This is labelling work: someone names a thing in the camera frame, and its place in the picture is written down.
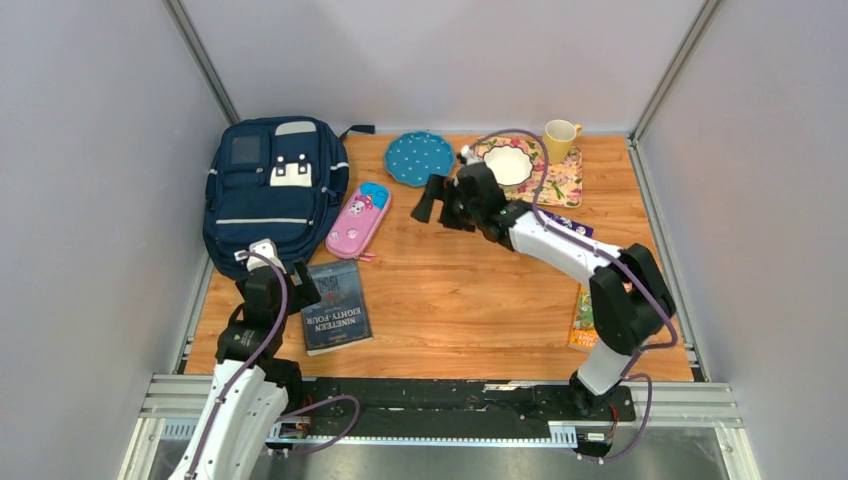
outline backpack handle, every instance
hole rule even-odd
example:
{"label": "backpack handle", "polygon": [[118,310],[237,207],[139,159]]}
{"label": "backpack handle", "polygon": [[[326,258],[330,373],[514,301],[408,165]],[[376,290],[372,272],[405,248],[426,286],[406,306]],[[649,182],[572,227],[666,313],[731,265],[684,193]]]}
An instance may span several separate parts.
{"label": "backpack handle", "polygon": [[350,132],[368,133],[373,135],[376,131],[377,129],[374,125],[351,125],[350,128],[339,135],[339,140],[344,142],[345,138],[347,138],[347,134]]}

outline blue plate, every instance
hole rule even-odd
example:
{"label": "blue plate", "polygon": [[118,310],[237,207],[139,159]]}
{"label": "blue plate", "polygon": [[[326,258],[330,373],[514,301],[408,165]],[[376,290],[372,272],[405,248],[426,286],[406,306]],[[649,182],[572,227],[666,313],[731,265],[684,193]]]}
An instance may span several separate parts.
{"label": "blue plate", "polygon": [[404,133],[389,144],[386,170],[400,183],[423,187],[431,174],[447,175],[453,167],[453,147],[427,132]]}

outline pink pencil case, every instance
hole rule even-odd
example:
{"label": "pink pencil case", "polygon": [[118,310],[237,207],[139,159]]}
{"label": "pink pencil case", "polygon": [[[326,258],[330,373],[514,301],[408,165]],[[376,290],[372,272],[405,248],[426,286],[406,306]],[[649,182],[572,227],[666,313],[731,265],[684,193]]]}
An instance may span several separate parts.
{"label": "pink pencil case", "polygon": [[359,186],[342,209],[330,234],[327,250],[339,258],[358,258],[370,262],[373,253],[365,247],[389,209],[391,194],[382,185],[366,182]]}

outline placemat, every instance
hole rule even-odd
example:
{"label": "placemat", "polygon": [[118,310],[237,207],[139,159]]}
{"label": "placemat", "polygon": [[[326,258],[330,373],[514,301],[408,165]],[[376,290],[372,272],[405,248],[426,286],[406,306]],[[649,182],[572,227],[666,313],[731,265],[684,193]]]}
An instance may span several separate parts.
{"label": "placemat", "polygon": [[[545,162],[542,160],[542,147],[533,140],[525,140],[519,137],[493,137],[477,145],[474,153],[484,158],[486,152],[502,145],[520,148],[530,156],[530,161],[533,162],[533,173],[530,178],[515,191],[507,192],[507,198],[532,201],[533,192],[539,186],[542,171],[545,169]],[[548,170],[548,178],[545,183],[546,185],[539,195],[540,205],[579,207],[583,203],[583,153],[580,149],[572,146],[564,162],[557,165],[552,164]]]}

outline gray wall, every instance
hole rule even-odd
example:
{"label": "gray wall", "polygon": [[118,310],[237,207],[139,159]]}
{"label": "gray wall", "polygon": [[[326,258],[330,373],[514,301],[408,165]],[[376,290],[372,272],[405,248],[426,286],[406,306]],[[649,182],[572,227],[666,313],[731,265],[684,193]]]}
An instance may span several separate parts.
{"label": "gray wall", "polygon": [[702,0],[184,0],[242,118],[635,126]]}
{"label": "gray wall", "polygon": [[764,478],[845,478],[848,6],[732,0],[644,142]]}
{"label": "gray wall", "polygon": [[3,2],[0,112],[0,478],[115,478],[223,117],[158,1]]}

